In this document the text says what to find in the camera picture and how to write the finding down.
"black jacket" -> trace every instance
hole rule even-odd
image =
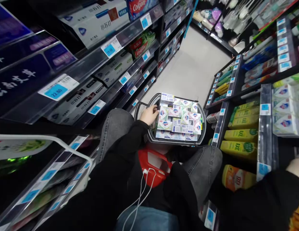
[[[92,171],[87,188],[38,230],[113,230],[123,209],[124,191],[135,154],[149,126],[136,121]],[[164,182],[164,195],[181,230],[207,230],[198,218],[197,200],[188,174],[178,162]],[[267,174],[247,190],[238,190],[221,214],[219,230],[288,230],[299,206],[299,178],[287,171]]]

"person's hand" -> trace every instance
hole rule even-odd
[[[299,177],[299,158],[292,160],[286,170]]]
[[[149,108],[146,108],[142,112],[140,120],[148,125],[151,125],[155,121],[157,115],[159,115],[159,110],[157,110],[157,105],[152,105]]]

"gray jeans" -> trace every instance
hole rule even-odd
[[[106,152],[117,139],[128,133],[133,122],[133,116],[123,109],[116,108],[109,112],[102,128],[97,163],[103,160]],[[198,148],[186,148],[189,149],[188,152],[192,150],[194,153],[182,166],[189,175],[200,210],[221,168],[222,152],[220,149],[209,145]],[[140,181],[137,181],[136,184],[138,184],[139,193]]]

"black sleeve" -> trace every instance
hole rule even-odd
[[[51,216],[40,230],[113,230],[135,154],[149,126],[138,120],[107,151],[90,174],[86,189]]]
[[[278,170],[247,190],[237,190],[222,214],[221,230],[289,230],[299,206],[299,177]]]

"store aisle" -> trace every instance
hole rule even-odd
[[[214,74],[229,61],[230,57],[189,27],[181,48],[145,94],[142,102],[148,103],[156,93],[166,92],[199,100],[203,106]]]

